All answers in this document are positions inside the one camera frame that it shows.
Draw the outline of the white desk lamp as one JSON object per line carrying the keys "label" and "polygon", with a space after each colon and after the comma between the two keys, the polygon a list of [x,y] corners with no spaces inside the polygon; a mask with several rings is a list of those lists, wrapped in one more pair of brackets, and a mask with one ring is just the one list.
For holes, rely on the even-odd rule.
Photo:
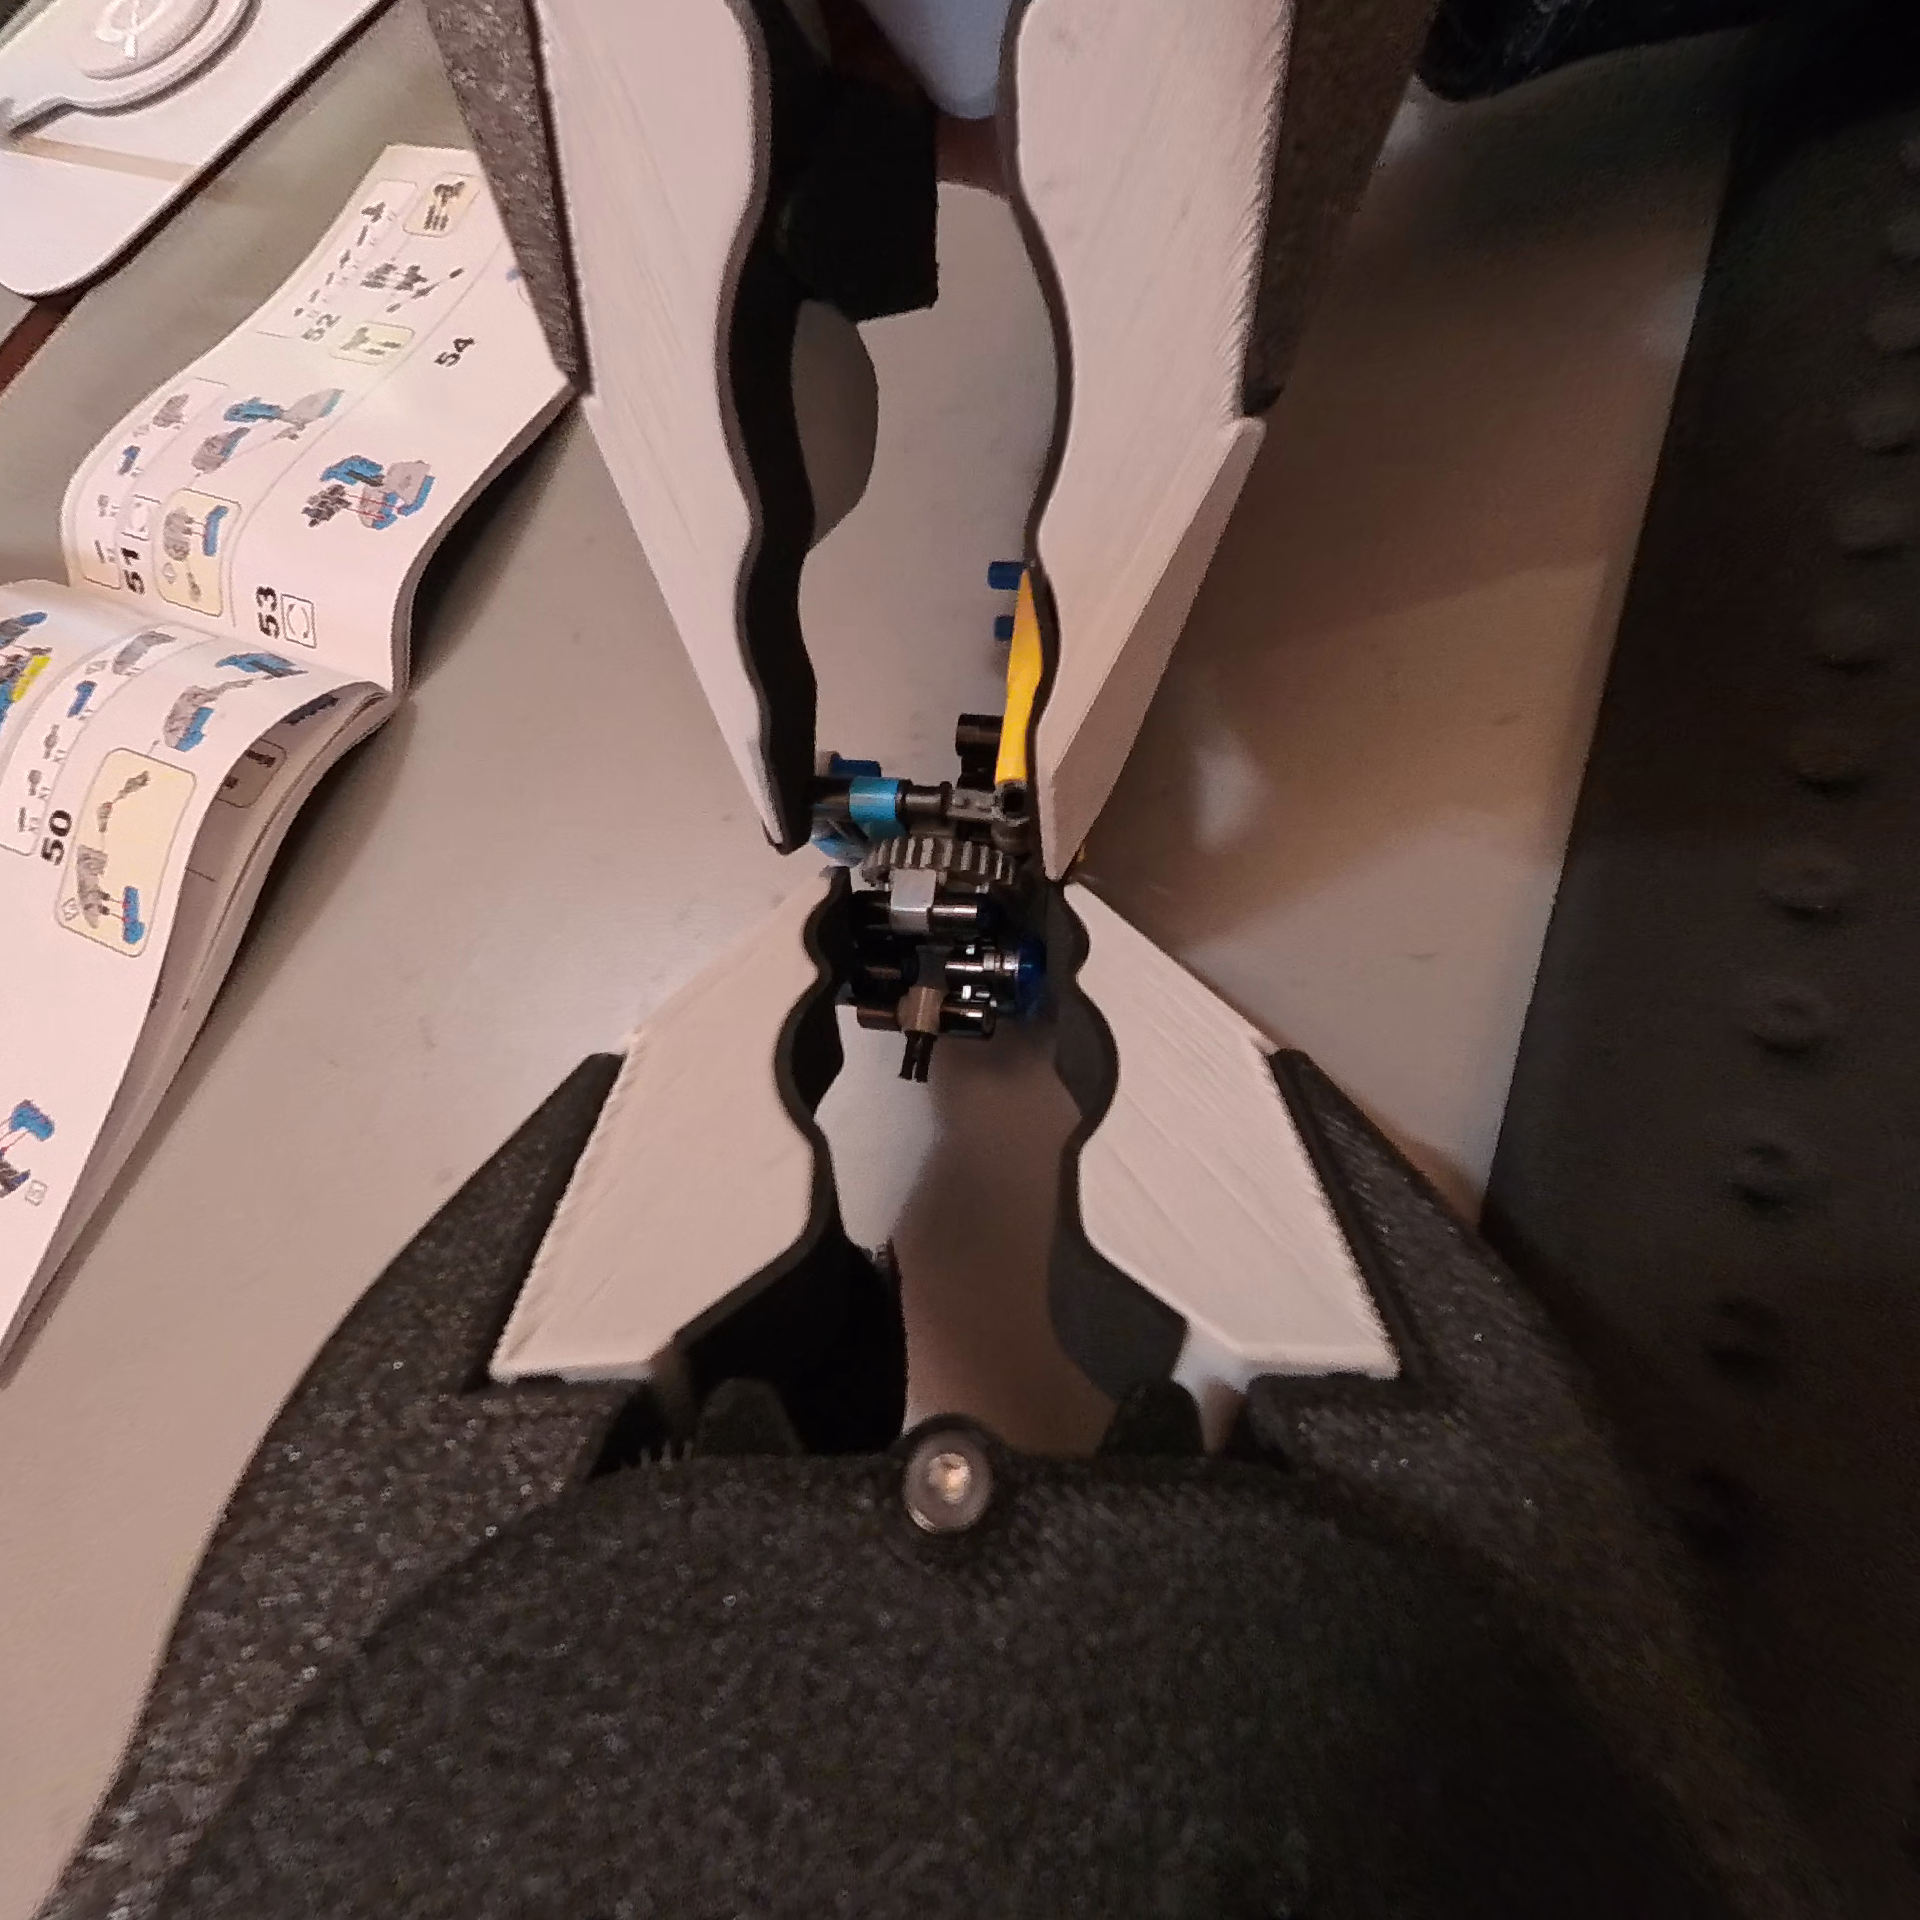
{"label": "white desk lamp", "polygon": [[4,3],[2,284],[105,269],[375,2]]}

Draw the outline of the yellow blue brick assembly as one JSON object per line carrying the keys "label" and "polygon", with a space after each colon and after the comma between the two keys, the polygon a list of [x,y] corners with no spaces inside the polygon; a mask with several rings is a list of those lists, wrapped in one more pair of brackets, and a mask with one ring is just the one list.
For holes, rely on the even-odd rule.
{"label": "yellow blue brick assembly", "polygon": [[1011,596],[1011,609],[995,618],[1003,645],[1001,712],[961,713],[954,730],[957,792],[972,795],[970,815],[988,819],[995,836],[1019,843],[1032,817],[1033,731],[1043,684],[1043,633],[1030,572],[1019,562],[993,562],[988,586]]}

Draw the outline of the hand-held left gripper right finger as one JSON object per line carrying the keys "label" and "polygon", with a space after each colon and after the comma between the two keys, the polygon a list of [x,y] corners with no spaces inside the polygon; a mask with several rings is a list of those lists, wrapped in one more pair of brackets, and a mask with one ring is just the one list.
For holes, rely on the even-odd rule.
{"label": "hand-held left gripper right finger", "polygon": [[1168,1382],[1225,1438],[1255,1380],[1404,1373],[1304,1060],[1082,882],[1049,894],[1053,1066],[1071,1105],[1052,1327],[1110,1399]]}

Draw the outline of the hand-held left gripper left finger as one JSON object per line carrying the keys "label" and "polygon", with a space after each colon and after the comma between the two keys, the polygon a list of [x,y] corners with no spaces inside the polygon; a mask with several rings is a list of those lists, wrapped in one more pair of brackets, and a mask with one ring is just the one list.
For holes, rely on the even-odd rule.
{"label": "hand-held left gripper left finger", "polygon": [[807,875],[632,1032],[491,1350],[496,1382],[643,1380],[815,1251],[835,1217],[815,1122],[838,1074]]}

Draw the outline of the open instruction booklet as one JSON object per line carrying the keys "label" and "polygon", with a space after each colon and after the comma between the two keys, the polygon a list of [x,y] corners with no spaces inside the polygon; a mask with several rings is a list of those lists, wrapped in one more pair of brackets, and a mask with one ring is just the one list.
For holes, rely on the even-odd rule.
{"label": "open instruction booklet", "polygon": [[406,696],[420,576],[568,395],[481,159],[388,146],[96,444],[4,586],[12,1350],[205,1019],[275,850]]}

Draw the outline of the black blue domed brick assembly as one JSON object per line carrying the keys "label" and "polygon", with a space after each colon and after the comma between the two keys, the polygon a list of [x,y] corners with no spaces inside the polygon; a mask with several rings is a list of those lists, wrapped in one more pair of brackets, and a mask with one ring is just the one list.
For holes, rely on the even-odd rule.
{"label": "black blue domed brick assembly", "polygon": [[954,780],[829,753],[811,785],[811,845],[853,875],[842,996],[861,1027],[899,1035],[915,1085],[937,1041],[990,1040],[1043,998],[1042,870],[1026,787],[998,777],[998,749],[1000,720],[965,712]]}

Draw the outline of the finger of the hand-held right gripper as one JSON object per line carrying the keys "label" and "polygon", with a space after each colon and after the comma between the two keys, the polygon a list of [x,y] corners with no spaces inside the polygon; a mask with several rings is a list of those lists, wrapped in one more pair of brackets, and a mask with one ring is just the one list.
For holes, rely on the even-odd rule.
{"label": "finger of the hand-held right gripper", "polygon": [[809,834],[803,289],[775,241],[818,59],[784,3],[540,3],[585,413],[763,831]]}
{"label": "finger of the hand-held right gripper", "polygon": [[1049,877],[1112,795],[1264,439],[1242,382],[1292,13],[1038,2],[1011,25],[1001,128],[1063,368],[1033,526]]}

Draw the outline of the grey desk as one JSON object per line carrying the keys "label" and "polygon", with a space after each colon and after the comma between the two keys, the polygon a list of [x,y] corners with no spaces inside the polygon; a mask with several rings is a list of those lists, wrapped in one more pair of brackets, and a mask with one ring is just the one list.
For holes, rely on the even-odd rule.
{"label": "grey desk", "polygon": [[[1469,1221],[1716,221],[1748,48],[1414,91],[1085,868],[1312,1054]],[[420,3],[377,16],[70,309],[4,393],[4,581],[68,476],[291,272],[388,142],[467,144]],[[985,566],[1049,413],[1006,205],[941,208],[937,309],[876,323],[872,485],[807,568],[824,733],[915,777],[985,706]],[[803,877],[745,805],[592,435],[439,552],[412,700],[300,810],[153,1127],[4,1383],[4,1915],[120,1761],[187,1575],[364,1287],[548,1097]],[[913,1416],[1032,1450],[1106,1404],[1043,1297],[1049,1032],[856,1027],[821,1122],[892,1236]]]}

